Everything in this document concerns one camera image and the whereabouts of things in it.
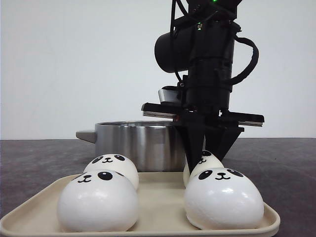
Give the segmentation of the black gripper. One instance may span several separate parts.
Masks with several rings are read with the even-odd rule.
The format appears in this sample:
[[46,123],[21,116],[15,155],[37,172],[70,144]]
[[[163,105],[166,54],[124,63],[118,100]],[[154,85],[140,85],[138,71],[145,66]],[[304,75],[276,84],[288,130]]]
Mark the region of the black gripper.
[[[160,118],[184,120],[184,113],[200,114],[209,121],[209,126],[221,123],[259,126],[265,122],[263,115],[244,114],[229,111],[229,99],[232,87],[242,82],[250,72],[243,71],[231,79],[224,79],[223,71],[215,71],[214,78],[198,77],[191,80],[187,75],[177,86],[165,86],[158,91],[160,103],[145,103],[141,110],[143,115]],[[176,126],[186,153],[189,172],[201,159],[205,126],[189,124]],[[244,128],[226,128],[216,134],[215,155],[222,160],[234,142],[244,132]]]

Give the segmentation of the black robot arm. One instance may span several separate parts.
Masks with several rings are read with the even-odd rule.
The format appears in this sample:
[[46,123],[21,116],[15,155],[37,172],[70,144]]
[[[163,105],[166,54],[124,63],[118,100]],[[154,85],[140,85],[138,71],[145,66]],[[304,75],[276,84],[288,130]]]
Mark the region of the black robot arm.
[[222,159],[244,126],[261,126],[262,115],[229,111],[230,93],[256,67],[259,51],[255,43],[237,36],[237,0],[190,0],[183,16],[172,17],[170,31],[155,44],[158,65],[178,77],[176,86],[159,91],[160,103],[145,103],[145,116],[172,118],[187,157],[189,170],[202,150]]

